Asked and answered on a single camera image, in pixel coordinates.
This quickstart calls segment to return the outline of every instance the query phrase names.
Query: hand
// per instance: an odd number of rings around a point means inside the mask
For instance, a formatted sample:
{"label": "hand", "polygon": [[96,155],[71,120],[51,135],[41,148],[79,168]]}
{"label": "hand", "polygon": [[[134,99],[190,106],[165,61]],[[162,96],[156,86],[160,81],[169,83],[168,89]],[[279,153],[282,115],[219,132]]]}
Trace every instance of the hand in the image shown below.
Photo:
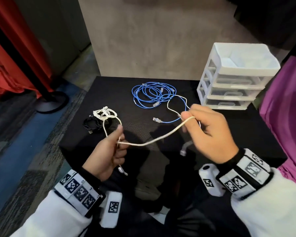
{"label": "hand", "polygon": [[120,141],[127,142],[121,125],[118,125],[114,132],[97,144],[82,167],[101,181],[107,180],[114,168],[125,162],[124,156],[129,145],[119,144],[117,147],[116,143],[119,138]]}
{"label": "hand", "polygon": [[[181,113],[182,120],[195,116],[185,123],[195,147],[208,159],[222,164],[233,158],[239,151],[225,117],[211,108],[193,104],[189,111]],[[202,129],[197,121],[204,125]]]}

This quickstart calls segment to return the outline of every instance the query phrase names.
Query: blue carpet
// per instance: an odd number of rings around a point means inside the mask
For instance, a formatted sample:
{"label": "blue carpet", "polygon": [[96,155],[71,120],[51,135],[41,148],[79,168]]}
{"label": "blue carpet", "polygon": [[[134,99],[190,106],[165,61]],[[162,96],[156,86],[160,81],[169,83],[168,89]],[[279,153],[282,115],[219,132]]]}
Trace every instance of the blue carpet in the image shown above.
{"label": "blue carpet", "polygon": [[[65,92],[70,102],[78,90],[78,87],[68,82],[57,89]],[[0,157],[0,211],[15,192],[34,156],[39,153],[66,109],[67,107],[52,114],[36,113]]]}

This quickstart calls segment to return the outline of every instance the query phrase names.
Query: magenta cloth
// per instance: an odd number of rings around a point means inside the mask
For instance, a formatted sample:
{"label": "magenta cloth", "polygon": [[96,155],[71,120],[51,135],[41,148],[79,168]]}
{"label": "magenta cloth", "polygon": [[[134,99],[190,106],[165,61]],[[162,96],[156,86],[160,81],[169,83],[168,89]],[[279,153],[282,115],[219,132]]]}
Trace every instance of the magenta cloth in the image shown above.
{"label": "magenta cloth", "polygon": [[260,115],[288,156],[278,169],[296,183],[296,57],[291,56],[275,77]]}

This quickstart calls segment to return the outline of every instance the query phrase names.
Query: plastic drawer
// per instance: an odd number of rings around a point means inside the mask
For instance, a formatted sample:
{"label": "plastic drawer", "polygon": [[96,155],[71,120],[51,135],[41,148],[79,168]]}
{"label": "plastic drawer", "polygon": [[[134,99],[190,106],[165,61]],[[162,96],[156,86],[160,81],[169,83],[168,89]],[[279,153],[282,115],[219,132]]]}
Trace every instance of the plastic drawer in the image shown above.
{"label": "plastic drawer", "polygon": [[249,100],[254,101],[261,90],[257,89],[230,89],[211,87],[209,81],[201,82],[204,92],[208,99],[214,100]]}
{"label": "plastic drawer", "polygon": [[221,110],[246,110],[251,101],[207,99],[203,87],[197,90],[201,105]]}
{"label": "plastic drawer", "polygon": [[213,87],[237,88],[237,89],[264,89],[272,76],[237,76],[220,75],[216,73],[215,67],[208,67],[205,71]]}

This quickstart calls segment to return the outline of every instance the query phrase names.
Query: wrist strap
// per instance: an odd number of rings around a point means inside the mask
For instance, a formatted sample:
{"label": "wrist strap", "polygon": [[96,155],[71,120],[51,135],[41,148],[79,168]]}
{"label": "wrist strap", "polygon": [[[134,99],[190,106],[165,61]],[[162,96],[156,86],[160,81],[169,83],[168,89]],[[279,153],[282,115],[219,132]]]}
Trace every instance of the wrist strap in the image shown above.
{"label": "wrist strap", "polygon": [[273,176],[270,166],[249,149],[239,149],[232,159],[217,168],[216,179],[240,199],[262,188]]}
{"label": "wrist strap", "polygon": [[74,170],[70,170],[54,189],[58,195],[61,195],[81,215],[86,217],[91,217],[93,207],[98,207],[105,199],[104,194],[95,190],[85,178]]}

